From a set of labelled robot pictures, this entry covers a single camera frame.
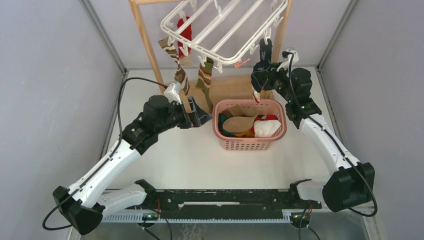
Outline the navy blue sock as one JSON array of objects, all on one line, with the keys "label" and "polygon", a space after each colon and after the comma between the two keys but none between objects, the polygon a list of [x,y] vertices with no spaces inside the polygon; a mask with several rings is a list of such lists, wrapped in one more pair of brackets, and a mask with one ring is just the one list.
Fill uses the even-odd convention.
[{"label": "navy blue sock", "polygon": [[259,41],[259,62],[253,66],[253,71],[250,75],[252,95],[256,103],[260,102],[260,93],[265,82],[264,80],[260,80],[258,74],[266,71],[271,65],[272,48],[273,44],[270,38],[262,38]]}]

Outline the olive orange striped sock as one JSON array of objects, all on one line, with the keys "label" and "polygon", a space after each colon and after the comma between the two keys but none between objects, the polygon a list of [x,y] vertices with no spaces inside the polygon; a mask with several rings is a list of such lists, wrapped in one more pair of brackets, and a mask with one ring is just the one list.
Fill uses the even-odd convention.
[{"label": "olive orange striped sock", "polygon": [[214,67],[214,60],[207,57],[206,61],[203,64],[199,65],[198,78],[196,83],[196,88],[200,89],[204,94],[209,112],[212,112],[214,107],[210,98],[210,87],[211,87],[211,81],[212,81],[213,67]]}]

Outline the tan brown sock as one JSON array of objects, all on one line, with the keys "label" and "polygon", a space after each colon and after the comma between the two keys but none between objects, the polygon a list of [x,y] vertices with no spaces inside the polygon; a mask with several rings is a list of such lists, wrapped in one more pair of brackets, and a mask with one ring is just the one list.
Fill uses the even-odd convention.
[{"label": "tan brown sock", "polygon": [[224,130],[230,133],[241,133],[253,127],[258,110],[255,107],[234,105],[223,110],[221,114],[229,117],[223,125]]}]

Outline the white plastic clip hanger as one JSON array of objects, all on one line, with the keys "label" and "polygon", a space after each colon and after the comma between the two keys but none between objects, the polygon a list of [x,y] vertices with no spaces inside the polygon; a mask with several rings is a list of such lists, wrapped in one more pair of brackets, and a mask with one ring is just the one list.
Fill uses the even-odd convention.
[{"label": "white plastic clip hanger", "polygon": [[[287,0],[183,0],[161,20],[160,28],[169,43],[183,44],[184,55],[191,48],[202,65],[209,57],[221,72],[224,65],[253,55],[261,39],[272,38],[288,4]],[[185,23],[177,28],[180,18]],[[188,25],[192,40],[181,36]]]}]

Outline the dark green sock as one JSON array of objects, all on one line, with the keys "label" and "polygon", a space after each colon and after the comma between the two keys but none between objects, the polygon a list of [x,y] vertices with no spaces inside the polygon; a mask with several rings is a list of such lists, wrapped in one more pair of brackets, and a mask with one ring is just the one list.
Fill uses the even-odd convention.
[{"label": "dark green sock", "polygon": [[217,120],[217,126],[218,126],[218,130],[220,132],[221,135],[225,136],[225,137],[229,137],[229,138],[234,138],[235,135],[232,132],[229,132],[227,130],[224,130],[224,123],[229,119],[228,116],[220,113],[218,115],[218,120]]}]

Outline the red santa sock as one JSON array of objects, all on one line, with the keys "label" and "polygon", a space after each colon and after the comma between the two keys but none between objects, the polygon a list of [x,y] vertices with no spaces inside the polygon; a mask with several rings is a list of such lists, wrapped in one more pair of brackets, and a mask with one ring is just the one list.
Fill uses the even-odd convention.
[{"label": "red santa sock", "polygon": [[279,119],[276,115],[258,115],[254,119],[254,123],[257,122],[257,121],[271,121],[271,120],[279,121]]}]

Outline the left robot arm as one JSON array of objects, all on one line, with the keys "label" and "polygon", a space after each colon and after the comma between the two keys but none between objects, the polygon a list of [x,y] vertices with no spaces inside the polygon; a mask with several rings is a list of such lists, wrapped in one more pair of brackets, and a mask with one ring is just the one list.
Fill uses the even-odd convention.
[{"label": "left robot arm", "polygon": [[157,196],[135,182],[131,186],[104,193],[109,184],[134,160],[142,156],[159,134],[178,127],[199,128],[212,119],[193,97],[188,98],[191,112],[183,104],[163,95],[153,95],[143,111],[120,133],[112,148],[83,177],[68,187],[58,186],[52,193],[56,209],[79,234],[87,235],[105,216],[127,207],[153,207]]}]

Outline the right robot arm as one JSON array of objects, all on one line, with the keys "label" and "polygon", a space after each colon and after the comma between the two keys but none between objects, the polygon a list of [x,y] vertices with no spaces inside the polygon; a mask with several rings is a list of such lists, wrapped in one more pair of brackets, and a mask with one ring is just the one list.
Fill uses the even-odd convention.
[{"label": "right robot arm", "polygon": [[313,144],[330,174],[326,182],[312,179],[291,184],[289,203],[302,208],[308,201],[324,203],[332,212],[350,210],[364,217],[378,211],[373,193],[375,169],[362,163],[337,138],[311,97],[311,73],[304,68],[278,69],[273,63],[263,71],[252,74],[259,90],[274,90],[286,100],[287,118]]}]

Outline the wooden hanger stand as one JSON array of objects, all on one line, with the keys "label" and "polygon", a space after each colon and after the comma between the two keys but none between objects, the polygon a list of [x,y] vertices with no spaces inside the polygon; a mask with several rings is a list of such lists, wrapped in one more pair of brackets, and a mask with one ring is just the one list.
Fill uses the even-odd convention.
[{"label": "wooden hanger stand", "polygon": [[174,80],[182,84],[183,103],[193,97],[211,112],[224,99],[252,99],[250,75],[221,77],[224,67],[252,63],[260,44],[271,47],[277,62],[291,1],[179,0],[160,22],[159,47],[170,57]]}]

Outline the pink laundry basket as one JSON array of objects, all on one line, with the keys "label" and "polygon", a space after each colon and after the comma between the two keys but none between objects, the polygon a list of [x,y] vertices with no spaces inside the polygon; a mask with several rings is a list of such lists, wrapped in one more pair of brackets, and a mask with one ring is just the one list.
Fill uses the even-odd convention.
[{"label": "pink laundry basket", "polygon": [[[260,115],[276,116],[281,126],[270,137],[227,137],[219,131],[219,114],[231,107],[239,106],[248,109],[256,109]],[[212,129],[219,139],[220,145],[230,151],[264,151],[269,149],[272,143],[283,138],[287,132],[286,115],[282,105],[273,99],[263,99],[259,103],[253,99],[224,99],[216,103],[213,109]]]}]

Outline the mustard yellow sock in basket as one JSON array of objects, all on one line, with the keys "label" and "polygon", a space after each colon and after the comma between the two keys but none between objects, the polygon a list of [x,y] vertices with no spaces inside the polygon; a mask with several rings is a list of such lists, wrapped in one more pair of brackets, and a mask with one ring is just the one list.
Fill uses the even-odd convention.
[{"label": "mustard yellow sock in basket", "polygon": [[236,137],[238,137],[238,138],[254,138],[255,137],[255,132],[251,128],[251,129],[246,130],[246,131],[243,131],[243,132],[235,133],[234,135]]}]

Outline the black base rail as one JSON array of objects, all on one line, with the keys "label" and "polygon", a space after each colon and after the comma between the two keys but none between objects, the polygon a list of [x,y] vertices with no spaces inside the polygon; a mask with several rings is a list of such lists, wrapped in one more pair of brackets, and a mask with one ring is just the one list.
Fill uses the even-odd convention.
[{"label": "black base rail", "polygon": [[157,189],[136,210],[156,210],[168,220],[278,220],[285,211],[321,209],[288,189]]}]

